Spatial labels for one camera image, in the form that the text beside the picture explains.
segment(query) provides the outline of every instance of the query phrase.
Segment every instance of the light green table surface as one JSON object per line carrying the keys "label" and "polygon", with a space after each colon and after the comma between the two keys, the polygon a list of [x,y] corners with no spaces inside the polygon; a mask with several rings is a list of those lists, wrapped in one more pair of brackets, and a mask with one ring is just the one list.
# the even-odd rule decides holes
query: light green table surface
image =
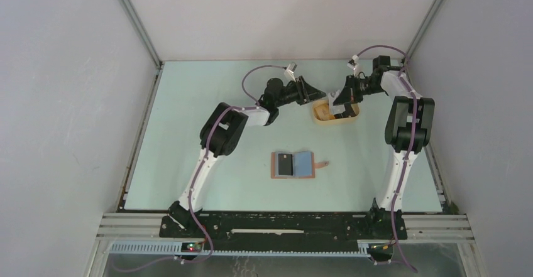
{"label": "light green table surface", "polygon": [[[126,199],[126,209],[167,209],[183,192],[199,157],[199,133],[220,102],[252,106],[241,90],[250,69],[287,61],[166,62]],[[325,92],[344,85],[344,60],[299,60],[297,75]],[[363,61],[371,72],[371,61]],[[247,79],[259,98],[268,79],[286,81],[280,69],[261,69]],[[366,211],[385,178],[389,146],[383,132],[392,101],[365,96],[354,123],[318,126],[311,105],[289,104],[267,127],[245,129],[235,151],[218,166],[204,210]],[[316,178],[273,180],[272,151],[311,150],[330,165]],[[415,161],[404,194],[404,212],[440,212],[426,154]]]}

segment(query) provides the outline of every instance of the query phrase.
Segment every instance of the white wall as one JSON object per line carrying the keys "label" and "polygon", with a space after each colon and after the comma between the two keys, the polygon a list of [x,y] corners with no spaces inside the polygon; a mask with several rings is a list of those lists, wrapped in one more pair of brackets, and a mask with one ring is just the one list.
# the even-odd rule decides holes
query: white wall
{"label": "white wall", "polygon": [[81,276],[155,67],[117,0],[0,0],[0,276]]}
{"label": "white wall", "polygon": [[[132,0],[163,60],[350,58],[407,49],[433,0]],[[365,58],[379,54],[372,50]]]}
{"label": "white wall", "polygon": [[533,0],[446,0],[413,58],[432,142],[490,276],[531,276]]}

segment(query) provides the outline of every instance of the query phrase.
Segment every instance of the gray floor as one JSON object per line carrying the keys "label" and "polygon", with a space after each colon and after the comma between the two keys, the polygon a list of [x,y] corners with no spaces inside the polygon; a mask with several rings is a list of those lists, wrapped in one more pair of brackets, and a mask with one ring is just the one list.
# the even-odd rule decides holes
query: gray floor
{"label": "gray floor", "polygon": [[161,256],[110,255],[107,277],[144,276],[231,276],[231,277],[288,277],[288,276],[465,276],[461,258],[454,244],[418,244],[402,246],[414,274],[405,266],[392,264],[374,266],[365,258],[308,258],[308,257],[212,257],[204,263],[181,265],[177,261],[162,261],[134,273],[118,273],[109,265],[123,269],[142,266]]}

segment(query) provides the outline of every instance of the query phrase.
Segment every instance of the gray wall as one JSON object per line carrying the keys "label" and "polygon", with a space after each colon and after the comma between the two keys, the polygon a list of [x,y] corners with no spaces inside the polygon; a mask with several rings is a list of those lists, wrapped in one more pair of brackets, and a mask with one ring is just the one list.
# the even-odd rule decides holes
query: gray wall
{"label": "gray wall", "polygon": [[446,0],[414,55],[432,142],[490,276],[530,276],[533,0]]}
{"label": "gray wall", "polygon": [[0,276],[81,276],[155,68],[117,0],[0,0]]}

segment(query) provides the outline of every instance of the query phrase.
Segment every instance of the beige tray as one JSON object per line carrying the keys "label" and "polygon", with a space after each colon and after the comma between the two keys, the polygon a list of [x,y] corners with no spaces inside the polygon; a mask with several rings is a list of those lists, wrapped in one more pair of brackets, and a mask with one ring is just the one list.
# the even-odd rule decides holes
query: beige tray
{"label": "beige tray", "polygon": [[315,108],[319,107],[323,104],[328,104],[327,99],[321,99],[313,102],[313,105],[311,107],[311,114],[313,116],[313,121],[318,125],[337,125],[342,123],[348,123],[348,122],[355,122],[357,118],[359,118],[359,106],[357,104],[352,104],[351,107],[353,108],[353,111],[355,112],[355,117],[348,117],[348,118],[339,118],[339,119],[332,119],[332,120],[320,120]]}

